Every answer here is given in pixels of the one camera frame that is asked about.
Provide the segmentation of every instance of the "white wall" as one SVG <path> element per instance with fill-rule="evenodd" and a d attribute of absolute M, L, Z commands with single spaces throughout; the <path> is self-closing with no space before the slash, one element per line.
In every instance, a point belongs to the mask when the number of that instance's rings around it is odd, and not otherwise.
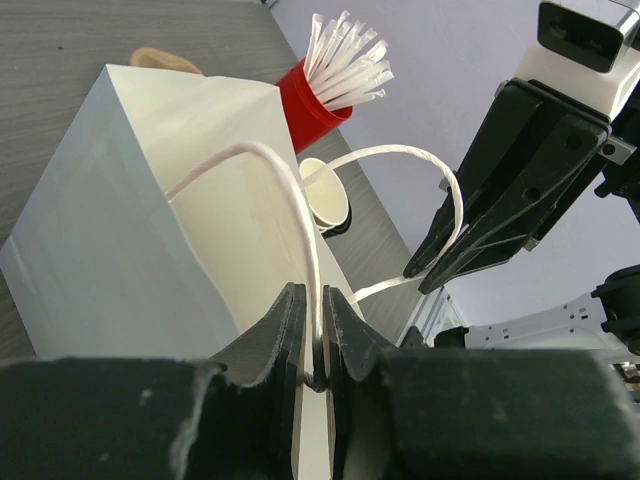
<path fill-rule="evenodd" d="M 299 58 L 311 15 L 337 18 L 343 9 L 373 26 L 390 44 L 396 76 L 388 97 L 356 109 L 341 131 L 352 149 L 406 143 L 456 168 L 498 84 L 512 77 L 535 41 L 538 0 L 279 0 L 276 21 Z M 412 157 L 360 162 L 413 252 L 444 199 L 439 174 Z M 577 297 L 616 269 L 640 263 L 640 225 L 628 205 L 576 202 L 533 252 L 509 264 L 456 279 L 448 289 L 465 321 L 494 323 Z"/>

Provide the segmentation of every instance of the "red cup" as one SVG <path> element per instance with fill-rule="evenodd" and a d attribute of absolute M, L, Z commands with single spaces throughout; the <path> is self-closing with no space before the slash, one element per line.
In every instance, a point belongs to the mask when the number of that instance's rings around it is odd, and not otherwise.
<path fill-rule="evenodd" d="M 327 110 L 311 90 L 303 67 L 304 59 L 277 83 L 296 153 L 324 137 L 353 113 L 353 107 Z"/>

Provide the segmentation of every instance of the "white paper cup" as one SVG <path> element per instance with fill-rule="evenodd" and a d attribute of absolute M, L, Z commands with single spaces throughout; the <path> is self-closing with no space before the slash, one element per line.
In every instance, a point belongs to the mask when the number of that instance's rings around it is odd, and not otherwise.
<path fill-rule="evenodd" d="M 324 165 L 326 163 L 317 158 L 306 158 L 300 162 L 300 176 L 306 178 Z M 333 170 L 322 175 L 305 191 L 314 219 L 321 231 L 323 228 L 328 230 L 345 222 L 349 215 L 347 191 Z"/>

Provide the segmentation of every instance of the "string handle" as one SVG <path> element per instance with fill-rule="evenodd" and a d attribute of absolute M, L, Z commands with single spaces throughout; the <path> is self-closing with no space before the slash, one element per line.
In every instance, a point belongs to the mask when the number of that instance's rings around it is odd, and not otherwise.
<path fill-rule="evenodd" d="M 322 344 L 322 286 L 320 283 L 320 261 L 318 260 L 318 250 L 316 246 L 316 236 L 314 222 L 309 212 L 309 206 L 302 194 L 300 185 L 293 172 L 280 155 L 272 148 L 259 142 L 242 142 L 232 145 L 211 156 L 208 160 L 200 163 L 193 170 L 180 180 L 175 186 L 170 188 L 165 196 L 172 202 L 180 192 L 195 182 L 202 175 L 217 167 L 226 160 L 241 155 L 243 153 L 253 153 L 258 158 L 267 162 L 276 174 L 276 178 L 285 192 L 289 206 L 296 219 L 298 233 L 303 239 L 305 262 L 307 264 L 307 276 L 309 288 L 307 289 L 307 300 L 311 307 L 311 328 L 312 328 L 312 356 L 313 372 L 305 372 L 305 383 L 316 392 L 322 392 L 327 388 L 327 376 L 324 368 L 324 350 Z"/>
<path fill-rule="evenodd" d="M 369 147 L 363 148 L 361 150 L 356 150 L 355 152 L 348 153 L 340 158 L 335 159 L 333 162 L 327 163 L 308 177 L 305 177 L 302 180 L 302 187 L 309 187 L 309 185 L 317 182 L 323 175 L 327 174 L 331 170 L 335 170 L 336 168 L 346 165 L 347 163 L 351 163 L 371 155 L 379 155 L 381 153 L 408 153 L 409 155 L 413 155 L 414 157 L 426 160 L 427 162 L 435 165 L 442 172 L 444 178 L 447 179 L 447 182 L 449 182 L 449 185 L 451 186 L 454 208 L 454 228 L 453 232 L 451 232 L 451 235 L 449 236 L 449 239 L 444 244 L 442 250 L 440 250 L 438 255 L 431 261 L 431 263 L 429 263 L 429 265 L 427 265 L 425 271 L 422 274 L 412 278 L 404 278 L 403 276 L 399 276 L 376 283 L 375 285 L 371 285 L 370 287 L 361 288 L 353 295 L 349 296 L 348 300 L 351 304 L 357 303 L 360 300 L 363 300 L 364 298 L 367 298 L 374 293 L 386 290 L 387 288 L 396 287 L 408 282 L 423 279 L 429 274 L 431 268 L 433 268 L 438 260 L 442 258 L 442 256 L 451 247 L 451 245 L 454 244 L 454 242 L 458 238 L 458 235 L 460 235 L 460 231 L 462 230 L 464 205 L 462 201 L 462 192 L 460 191 L 460 185 L 458 185 L 458 179 L 456 178 L 453 171 L 451 171 L 451 169 L 442 160 L 440 160 L 434 154 L 420 148 L 410 147 L 408 145 L 379 145 L 377 147 Z"/>

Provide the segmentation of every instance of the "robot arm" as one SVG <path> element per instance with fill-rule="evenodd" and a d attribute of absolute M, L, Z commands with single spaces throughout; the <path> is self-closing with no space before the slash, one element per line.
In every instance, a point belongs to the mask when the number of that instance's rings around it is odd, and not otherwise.
<path fill-rule="evenodd" d="M 436 347 L 592 350 L 607 363 L 640 363 L 640 265 L 611 274 L 593 292 L 503 323 L 440 332 Z"/>
<path fill-rule="evenodd" d="M 600 2 L 595 13 L 540 4 L 539 44 L 498 89 L 457 172 L 466 229 L 430 270 L 422 293 L 534 248 L 600 172 L 598 196 L 613 193 L 637 207 L 639 3 Z M 452 219 L 449 195 L 406 277 L 435 258 Z"/>

